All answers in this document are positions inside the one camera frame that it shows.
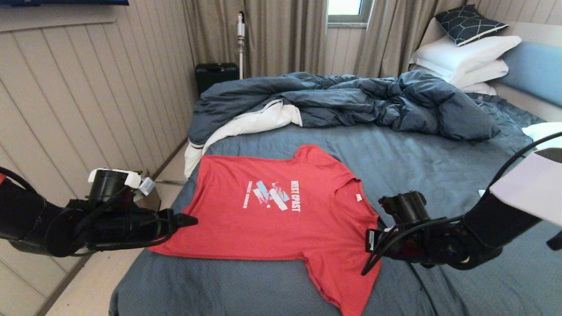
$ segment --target beige curtain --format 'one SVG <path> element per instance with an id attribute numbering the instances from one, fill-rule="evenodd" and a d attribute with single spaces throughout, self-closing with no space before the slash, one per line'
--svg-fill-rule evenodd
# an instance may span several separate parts
<path id="1" fill-rule="evenodd" d="M 195 64 L 238 64 L 237 15 L 246 15 L 244 76 L 324 71 L 328 0 L 186 0 Z"/>
<path id="2" fill-rule="evenodd" d="M 465 3 L 466 0 L 375 0 L 355 73 L 384 78 L 408 71 L 410 57 L 418 49 L 429 21 Z"/>

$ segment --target paneled wall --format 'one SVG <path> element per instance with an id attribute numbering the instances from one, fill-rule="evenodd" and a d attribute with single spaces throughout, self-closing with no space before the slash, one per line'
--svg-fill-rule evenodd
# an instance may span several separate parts
<path id="1" fill-rule="evenodd" d="M 327 75 L 353 74 L 364 28 L 329 28 L 326 38 Z"/>
<path id="2" fill-rule="evenodd" d="M 56 205 L 84 198 L 95 168 L 154 172 L 187 137 L 183 2 L 130 4 L 115 23 L 0 33 L 0 165 Z M 1 240 L 0 315 L 36 313 L 75 263 Z"/>
<path id="3" fill-rule="evenodd" d="M 469 0 L 489 19 L 562 25 L 560 0 Z"/>

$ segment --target red t-shirt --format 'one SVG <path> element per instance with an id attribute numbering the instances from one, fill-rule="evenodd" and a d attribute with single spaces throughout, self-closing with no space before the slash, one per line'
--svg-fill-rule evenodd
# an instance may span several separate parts
<path id="1" fill-rule="evenodd" d="M 208 259 L 295 260 L 306 263 L 322 297 L 343 315 L 361 315 L 380 263 L 367 276 L 365 232 L 378 214 L 361 180 L 316 145 L 293 159 L 207 155 L 197 190 L 183 213 L 199 224 L 178 230 L 150 250 Z"/>

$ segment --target gray bed sheet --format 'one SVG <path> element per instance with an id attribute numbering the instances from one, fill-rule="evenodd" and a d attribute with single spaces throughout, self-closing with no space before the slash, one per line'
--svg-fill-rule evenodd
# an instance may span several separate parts
<path id="1" fill-rule="evenodd" d="M 375 125 L 291 125 L 224 139 L 207 154 L 288 159 L 301 144 L 315 143 L 363 180 L 385 223 L 393 221 L 377 199 L 409 190 L 426 196 L 430 216 L 451 217 L 468 211 L 477 190 L 530 143 L 519 128 L 540 121 L 498 97 L 473 97 L 487 101 L 486 111 L 501 128 L 489 141 L 453 141 Z M 197 169 L 174 202 L 176 212 L 189 204 L 196 176 Z M 560 315 L 562 254 L 545 244 L 558 230 L 541 222 L 499 258 L 469 271 L 385 258 L 364 315 Z M 115 289 L 110 315 L 339 315 L 339 310 L 320 296 L 302 261 L 201 260 L 144 250 Z"/>

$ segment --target patterned pillow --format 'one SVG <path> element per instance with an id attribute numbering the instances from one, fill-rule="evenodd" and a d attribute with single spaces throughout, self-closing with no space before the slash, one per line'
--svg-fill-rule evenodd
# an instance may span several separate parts
<path id="1" fill-rule="evenodd" d="M 473 4 L 441 12 L 435 18 L 457 46 L 492 36 L 508 26 L 485 18 Z"/>

